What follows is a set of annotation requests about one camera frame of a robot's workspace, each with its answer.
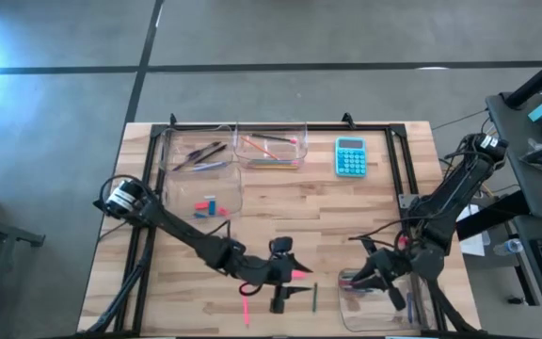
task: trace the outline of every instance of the concrete floor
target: concrete floor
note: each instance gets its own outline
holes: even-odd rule
[[[102,219],[91,201],[112,173],[127,116],[335,121],[348,111],[360,121],[438,126],[538,71],[473,62],[542,60],[542,0],[167,0],[154,15],[151,65],[471,63],[446,71],[149,73],[132,105],[137,68],[72,69],[139,65],[153,9],[154,0],[0,0],[0,219],[47,234],[43,248],[18,249],[0,286],[0,338],[74,332]],[[24,69],[50,67],[70,69]],[[9,74],[48,72],[56,74]],[[435,131],[438,153],[485,118]],[[496,178],[489,187],[515,182],[510,169]],[[503,302],[519,293],[513,268],[471,261],[483,328],[542,338],[541,307]]]

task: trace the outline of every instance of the red eraser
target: red eraser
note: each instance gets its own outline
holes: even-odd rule
[[[307,273],[299,270],[292,271],[292,279],[305,279],[307,278]]]
[[[194,208],[199,209],[207,209],[208,208],[208,202],[198,202],[194,204]]]

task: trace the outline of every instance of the black post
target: black post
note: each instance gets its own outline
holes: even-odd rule
[[[542,70],[505,99],[509,108],[517,108],[542,89]]]

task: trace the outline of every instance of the clear plastic bin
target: clear plastic bin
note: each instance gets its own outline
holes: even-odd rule
[[[406,275],[393,284],[406,301],[406,308],[396,311],[388,292],[378,289],[358,290],[350,287],[350,280],[358,269],[345,269],[338,278],[338,297],[344,326],[352,332],[401,331],[435,329],[432,300],[424,283],[420,284],[422,305],[416,305],[411,277]]]
[[[166,172],[217,170],[229,165],[233,160],[231,128],[228,125],[191,131],[168,128],[163,132],[162,140],[163,157],[160,166]],[[226,145],[225,149],[199,161],[223,145]]]
[[[297,170],[307,155],[307,124],[270,125],[254,129],[248,124],[235,124],[233,152],[245,168],[258,170]]]
[[[212,214],[208,207],[199,207],[210,201],[215,201]],[[163,204],[179,218],[202,219],[203,222],[209,218],[229,218],[242,209],[240,169],[234,164],[216,170],[167,171]]]

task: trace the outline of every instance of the wooden table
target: wooden table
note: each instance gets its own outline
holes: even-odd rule
[[[422,194],[431,193],[442,175],[430,125],[405,122],[411,157]],[[127,125],[116,174],[140,177],[151,124]],[[334,141],[338,136],[365,137],[368,174],[363,179],[339,178],[334,173]],[[402,178],[406,178],[400,164]],[[244,204],[233,217],[232,236],[247,246],[247,253],[268,256],[268,240],[291,236],[296,258],[314,273],[291,285],[319,284],[318,310],[311,312],[312,293],[293,295],[283,315],[268,312],[272,287],[249,298],[250,326],[242,317],[241,282],[206,267],[196,254],[170,235],[157,230],[148,297],[143,315],[144,336],[345,336],[407,334],[412,331],[351,332],[341,319],[337,276],[344,268],[361,268],[366,252],[347,237],[369,232],[398,219],[386,139],[378,132],[309,132],[309,152],[296,171],[242,169]],[[105,219],[102,232],[119,222]],[[398,226],[381,233],[392,241]],[[92,325],[120,288],[131,229],[123,227],[98,246],[79,330]],[[479,328],[468,274],[456,236],[439,282],[454,307]],[[126,323],[133,318],[129,302]]]

